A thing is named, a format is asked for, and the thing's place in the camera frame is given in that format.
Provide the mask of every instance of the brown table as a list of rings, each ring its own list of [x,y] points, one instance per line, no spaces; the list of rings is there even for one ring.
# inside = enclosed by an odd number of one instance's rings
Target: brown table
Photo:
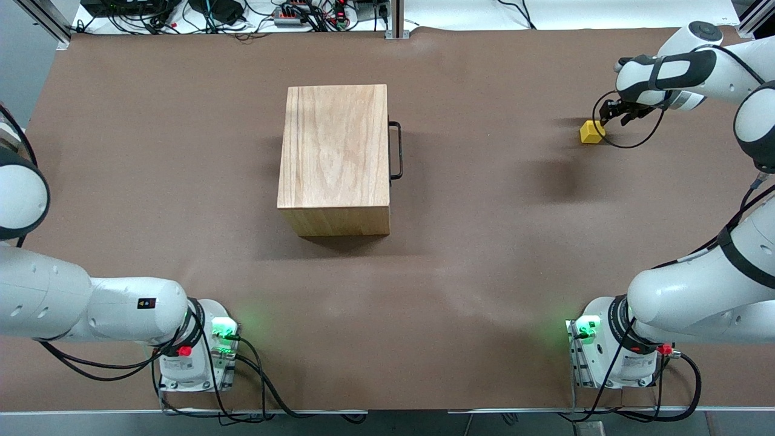
[[[672,32],[76,36],[29,125],[53,202],[26,246],[222,302],[296,409],[570,407],[563,321],[705,242],[756,175],[722,102],[669,113],[635,150],[579,145],[615,60]],[[370,83],[404,127],[392,234],[301,239],[275,205],[287,88]],[[654,118],[611,135],[631,144]],[[0,410],[157,407],[146,372],[92,382],[28,339],[0,346]],[[142,358],[131,343],[63,347]],[[775,348],[682,348],[703,405],[775,406]],[[675,369],[665,403],[681,405],[691,377]],[[258,407],[243,377],[225,397]]]

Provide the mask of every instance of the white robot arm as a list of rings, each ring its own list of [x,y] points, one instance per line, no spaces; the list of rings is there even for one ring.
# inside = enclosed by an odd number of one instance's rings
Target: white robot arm
[[[775,173],[775,37],[719,48],[721,36],[693,22],[658,56],[622,58],[620,100],[606,102],[601,114],[627,114],[624,124],[653,108],[693,109],[705,97],[737,103],[739,146],[762,175]],[[641,272],[626,295],[593,300],[568,324],[580,384],[648,386],[663,343],[775,341],[774,252],[770,199],[709,247]]]
[[[33,231],[49,204],[38,168],[0,145],[0,240]],[[236,333],[223,306],[188,298],[172,280],[95,279],[78,265],[0,242],[0,334],[138,341],[162,353],[162,390],[194,392],[231,386],[237,343],[225,336]]]

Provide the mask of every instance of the drawer handle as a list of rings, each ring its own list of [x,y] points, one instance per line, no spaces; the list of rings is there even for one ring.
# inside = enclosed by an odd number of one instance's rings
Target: drawer handle
[[[398,129],[398,173],[393,174],[391,170],[390,144],[387,145],[387,171],[390,173],[391,182],[400,179],[404,175],[404,146],[401,142],[401,124],[398,121],[388,121],[387,128],[395,127]]]

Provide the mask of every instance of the wooden box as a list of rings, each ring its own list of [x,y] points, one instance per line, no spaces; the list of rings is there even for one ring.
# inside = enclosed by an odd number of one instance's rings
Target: wooden box
[[[288,89],[277,208],[302,237],[390,233],[388,87]]]

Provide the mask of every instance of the black label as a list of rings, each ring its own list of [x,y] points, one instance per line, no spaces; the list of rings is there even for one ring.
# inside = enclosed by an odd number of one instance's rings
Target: black label
[[[137,308],[138,309],[155,309],[156,308],[156,299],[155,298],[138,298],[137,299]]]

